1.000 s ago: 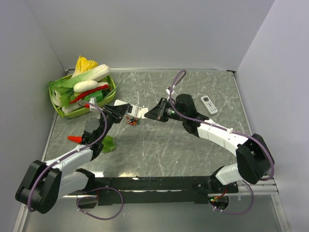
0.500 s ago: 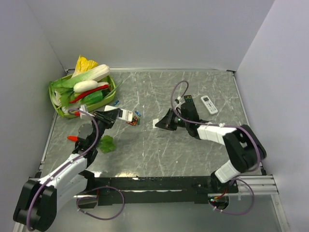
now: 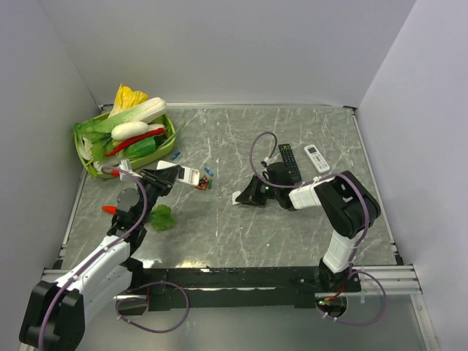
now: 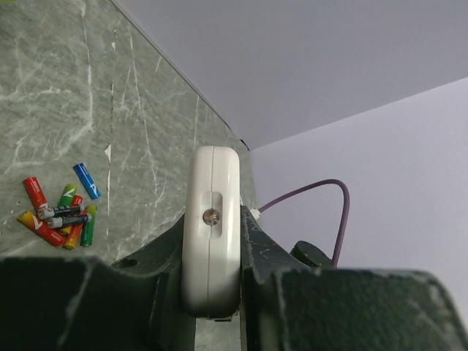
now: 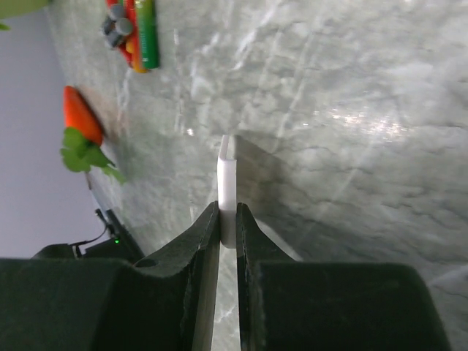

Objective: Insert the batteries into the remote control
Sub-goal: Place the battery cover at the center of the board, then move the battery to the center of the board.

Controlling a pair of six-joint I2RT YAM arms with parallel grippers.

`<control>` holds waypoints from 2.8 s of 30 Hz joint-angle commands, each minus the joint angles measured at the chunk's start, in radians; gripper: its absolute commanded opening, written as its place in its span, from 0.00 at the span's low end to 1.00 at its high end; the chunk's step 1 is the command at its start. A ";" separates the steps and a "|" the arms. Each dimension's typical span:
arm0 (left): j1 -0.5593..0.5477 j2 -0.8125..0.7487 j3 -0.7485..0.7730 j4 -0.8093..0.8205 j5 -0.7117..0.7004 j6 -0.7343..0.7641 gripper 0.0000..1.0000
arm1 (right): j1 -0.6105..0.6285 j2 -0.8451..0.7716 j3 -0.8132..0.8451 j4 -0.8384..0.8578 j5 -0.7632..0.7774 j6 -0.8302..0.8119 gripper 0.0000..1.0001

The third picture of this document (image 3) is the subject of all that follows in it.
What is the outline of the white battery cover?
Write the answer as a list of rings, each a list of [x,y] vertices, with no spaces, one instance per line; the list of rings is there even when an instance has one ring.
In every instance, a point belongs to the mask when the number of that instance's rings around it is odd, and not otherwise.
[[[239,201],[237,201],[237,198],[241,195],[241,192],[240,191],[236,191],[234,193],[232,193],[232,204],[233,205],[238,205],[240,204]]]

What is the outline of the red white remote control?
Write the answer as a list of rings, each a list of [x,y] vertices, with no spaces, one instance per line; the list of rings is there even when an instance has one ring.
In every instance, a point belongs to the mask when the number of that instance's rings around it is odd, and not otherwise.
[[[186,184],[190,186],[198,186],[200,182],[200,171],[191,167],[186,167],[172,162],[167,161],[158,161],[156,164],[156,169],[158,171],[163,170],[172,170],[177,172],[175,177],[175,182]]]

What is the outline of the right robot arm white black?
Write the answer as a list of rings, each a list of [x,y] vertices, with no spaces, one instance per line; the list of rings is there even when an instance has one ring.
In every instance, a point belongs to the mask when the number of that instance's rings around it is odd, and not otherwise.
[[[339,289],[361,241],[381,215],[374,196],[350,171],[300,184],[282,162],[268,165],[261,175],[252,176],[243,191],[233,193],[235,205],[264,206],[270,199],[288,211],[322,207],[333,233],[320,262],[324,267],[320,285],[331,292]]]

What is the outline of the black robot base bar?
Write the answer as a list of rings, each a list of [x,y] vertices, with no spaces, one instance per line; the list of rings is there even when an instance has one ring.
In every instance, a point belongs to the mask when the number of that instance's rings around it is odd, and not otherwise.
[[[359,293],[358,277],[325,266],[140,268],[118,295],[142,298],[150,312],[196,308],[293,306],[313,309],[338,292]]]

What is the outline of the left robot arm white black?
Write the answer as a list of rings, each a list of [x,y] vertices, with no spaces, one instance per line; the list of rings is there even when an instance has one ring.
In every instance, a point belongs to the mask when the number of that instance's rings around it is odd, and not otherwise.
[[[21,343],[38,350],[75,350],[111,298],[143,289],[143,264],[132,255],[146,236],[145,224],[158,198],[168,195],[185,172],[168,163],[139,173],[118,172],[136,186],[118,195],[111,226],[91,254],[55,281],[34,286],[20,327]]]

